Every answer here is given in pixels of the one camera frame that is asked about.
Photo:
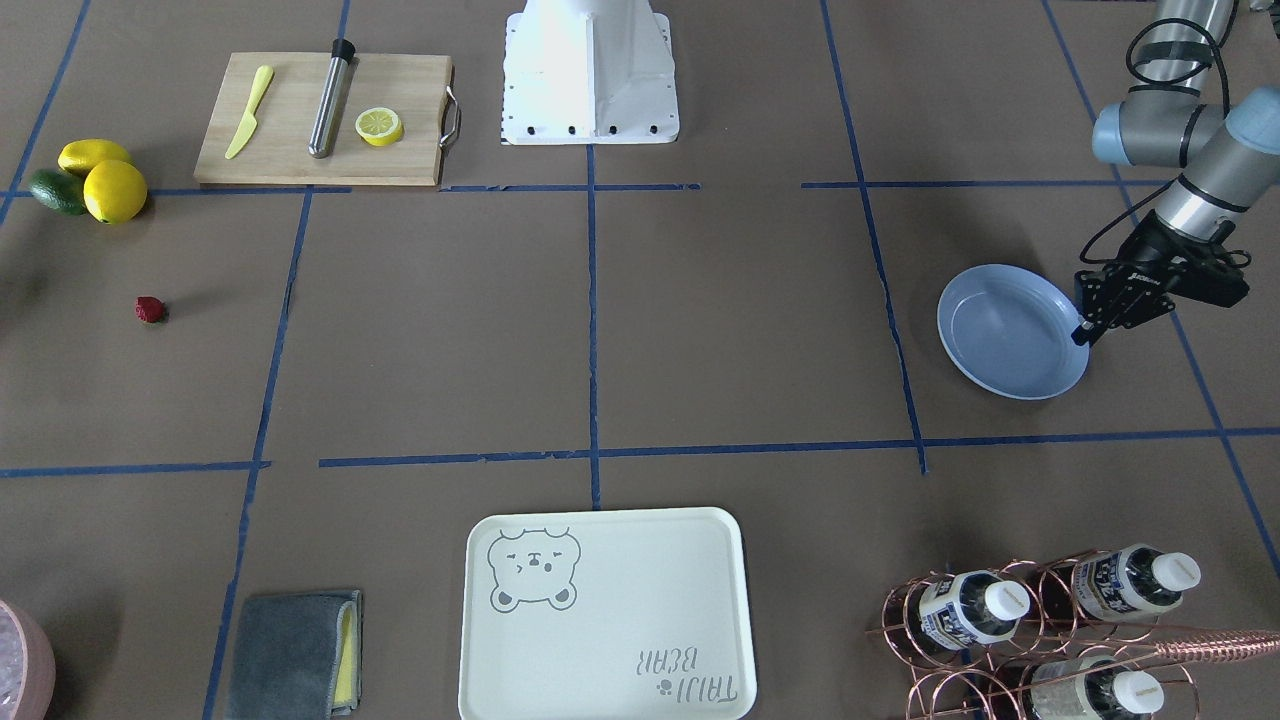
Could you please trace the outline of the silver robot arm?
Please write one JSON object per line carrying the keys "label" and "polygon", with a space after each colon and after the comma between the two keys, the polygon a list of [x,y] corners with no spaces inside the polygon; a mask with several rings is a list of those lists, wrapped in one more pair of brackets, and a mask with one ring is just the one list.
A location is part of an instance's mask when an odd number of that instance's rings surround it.
{"label": "silver robot arm", "polygon": [[1124,101],[1097,117],[1093,154],[1176,176],[1139,201],[1142,219],[1111,258],[1082,251],[1075,275],[1079,346],[1170,314],[1175,299],[1231,307],[1248,293],[1247,251],[1225,243],[1277,183],[1277,87],[1233,101],[1222,49],[1233,1],[1160,1],[1125,53]]}

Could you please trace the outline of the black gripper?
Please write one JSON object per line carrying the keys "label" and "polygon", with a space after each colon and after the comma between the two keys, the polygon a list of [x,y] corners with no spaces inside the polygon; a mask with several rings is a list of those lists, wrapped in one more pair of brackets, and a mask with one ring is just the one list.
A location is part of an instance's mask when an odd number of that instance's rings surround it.
{"label": "black gripper", "polygon": [[1196,273],[1201,237],[1148,211],[1114,259],[1076,273],[1079,325],[1071,341],[1093,347],[1098,331],[1133,328],[1174,310],[1174,297],[1201,300]]}

